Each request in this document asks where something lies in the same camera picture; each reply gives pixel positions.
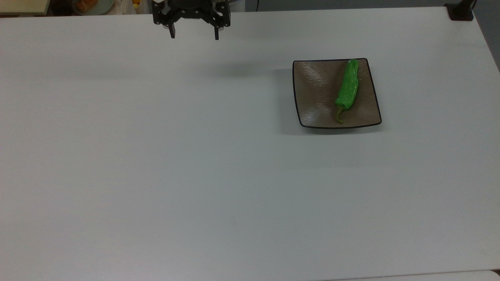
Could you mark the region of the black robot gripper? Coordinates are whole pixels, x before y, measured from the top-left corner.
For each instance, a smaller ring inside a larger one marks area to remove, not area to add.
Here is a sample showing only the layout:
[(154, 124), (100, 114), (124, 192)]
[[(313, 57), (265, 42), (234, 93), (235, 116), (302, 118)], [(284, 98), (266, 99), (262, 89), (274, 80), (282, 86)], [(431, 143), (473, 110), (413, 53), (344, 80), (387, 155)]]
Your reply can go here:
[(174, 24), (181, 18), (200, 19), (212, 25), (215, 40), (219, 40), (220, 28), (232, 24), (228, 0), (152, 0), (152, 16), (156, 25), (168, 27), (173, 39)]

